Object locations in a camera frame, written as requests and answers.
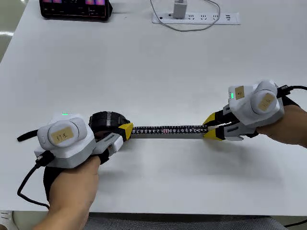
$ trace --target table surface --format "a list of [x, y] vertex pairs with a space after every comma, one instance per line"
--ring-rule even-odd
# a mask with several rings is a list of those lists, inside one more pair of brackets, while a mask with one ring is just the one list
[[[44, 210], [16, 195], [35, 163], [23, 132], [52, 114], [122, 113], [136, 126], [197, 125], [230, 85], [307, 84], [305, 0], [220, 0], [241, 26], [178, 33], [151, 23], [147, 0], [114, 0], [108, 23], [44, 20], [31, 0], [0, 64], [0, 210]], [[171, 11], [173, 1], [155, 1]], [[202, 1], [189, 11], [212, 12]], [[307, 108], [306, 92], [291, 98]], [[307, 215], [307, 151], [242, 142], [132, 139], [99, 169], [95, 212]], [[45, 201], [39, 169], [24, 193]]]

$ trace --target charger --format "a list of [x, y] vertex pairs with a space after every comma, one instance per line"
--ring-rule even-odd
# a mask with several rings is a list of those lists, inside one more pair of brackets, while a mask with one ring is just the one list
[[186, 17], [187, 6], [187, 0], [175, 0], [173, 18], [184, 19]]

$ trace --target measuring tape blade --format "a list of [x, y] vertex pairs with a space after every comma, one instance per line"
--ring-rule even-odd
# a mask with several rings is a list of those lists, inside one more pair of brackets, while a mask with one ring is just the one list
[[131, 138], [201, 139], [207, 126], [140, 126], [134, 127]]

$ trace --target label sticker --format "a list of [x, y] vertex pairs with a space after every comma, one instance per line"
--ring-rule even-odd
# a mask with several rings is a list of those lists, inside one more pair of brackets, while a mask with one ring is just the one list
[[57, 132], [51, 133], [51, 137], [52, 137], [53, 142], [57, 145], [63, 141], [73, 138], [73, 132], [71, 130], [71, 127], [68, 126]]
[[274, 101], [274, 99], [275, 97], [272, 94], [267, 93], [259, 103], [258, 108], [265, 112], [269, 108], [270, 104]]
[[244, 86], [239, 86], [235, 88], [236, 100], [244, 98]]

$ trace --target hand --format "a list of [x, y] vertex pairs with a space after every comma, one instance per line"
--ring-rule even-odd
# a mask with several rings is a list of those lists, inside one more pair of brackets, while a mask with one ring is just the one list
[[257, 132], [281, 143], [307, 148], [307, 112], [296, 105], [287, 105], [282, 119], [274, 124], [258, 127]]
[[98, 188], [99, 157], [62, 171], [51, 185], [50, 210], [35, 230], [79, 230], [88, 219]]
[[98, 187], [100, 159], [91, 157], [75, 169], [64, 170], [52, 183], [50, 209], [71, 207], [88, 210]]

